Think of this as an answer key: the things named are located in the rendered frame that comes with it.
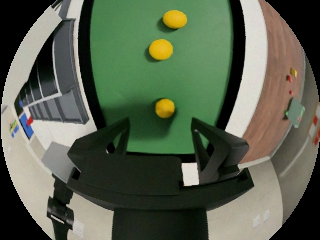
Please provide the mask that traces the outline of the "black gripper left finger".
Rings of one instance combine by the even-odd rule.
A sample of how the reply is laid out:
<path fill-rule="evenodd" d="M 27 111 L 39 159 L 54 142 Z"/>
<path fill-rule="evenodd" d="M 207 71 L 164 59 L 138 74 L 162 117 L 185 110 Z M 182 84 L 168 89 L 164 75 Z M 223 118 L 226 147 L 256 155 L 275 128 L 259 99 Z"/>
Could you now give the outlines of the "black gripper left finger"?
<path fill-rule="evenodd" d="M 129 117 L 75 139 L 72 146 L 89 149 L 90 151 L 107 153 L 107 145 L 110 144 L 120 133 L 121 136 L 113 154 L 126 155 L 130 133 Z"/>

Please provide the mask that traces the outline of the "green tray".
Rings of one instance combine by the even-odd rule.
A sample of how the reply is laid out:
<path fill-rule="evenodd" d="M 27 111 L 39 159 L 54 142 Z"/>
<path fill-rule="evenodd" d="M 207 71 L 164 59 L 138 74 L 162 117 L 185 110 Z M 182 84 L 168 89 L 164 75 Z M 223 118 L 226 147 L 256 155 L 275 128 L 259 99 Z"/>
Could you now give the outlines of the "green tray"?
<path fill-rule="evenodd" d="M 186 23 L 171 29 L 166 12 Z M 149 46 L 165 40 L 172 54 L 156 60 Z M 95 126 L 126 117 L 126 155 L 176 156 L 196 163 L 192 117 L 226 129 L 242 79 L 245 22 L 240 0 L 83 0 L 78 59 L 84 93 Z M 168 99 L 169 118 L 155 105 Z"/>

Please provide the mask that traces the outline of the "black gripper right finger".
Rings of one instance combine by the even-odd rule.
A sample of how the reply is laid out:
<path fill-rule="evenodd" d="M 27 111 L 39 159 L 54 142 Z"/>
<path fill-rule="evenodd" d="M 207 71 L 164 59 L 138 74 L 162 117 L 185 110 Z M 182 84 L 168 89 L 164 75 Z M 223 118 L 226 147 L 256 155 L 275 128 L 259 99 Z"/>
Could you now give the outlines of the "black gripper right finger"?
<path fill-rule="evenodd" d="M 214 146 L 211 158 L 204 148 L 199 132 Z M 199 184 L 207 183 L 219 169 L 238 165 L 250 148 L 245 139 L 195 117 L 192 117 L 191 133 Z"/>

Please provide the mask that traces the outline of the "yellow marble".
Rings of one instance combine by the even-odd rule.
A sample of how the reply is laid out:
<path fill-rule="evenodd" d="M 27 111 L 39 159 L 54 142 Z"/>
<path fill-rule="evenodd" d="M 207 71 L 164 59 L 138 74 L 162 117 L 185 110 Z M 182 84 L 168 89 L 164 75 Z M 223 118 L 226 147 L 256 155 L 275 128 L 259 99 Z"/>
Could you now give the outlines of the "yellow marble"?
<path fill-rule="evenodd" d="M 165 40 L 156 40 L 149 46 L 149 54 L 156 60 L 165 60 L 170 57 L 172 47 Z"/>
<path fill-rule="evenodd" d="M 162 118 L 170 117 L 174 112 L 174 105 L 168 99 L 161 99 L 155 105 L 156 114 Z"/>
<path fill-rule="evenodd" d="M 178 11 L 169 11 L 163 16 L 163 23 L 171 29 L 179 29 L 186 23 L 185 16 Z"/>

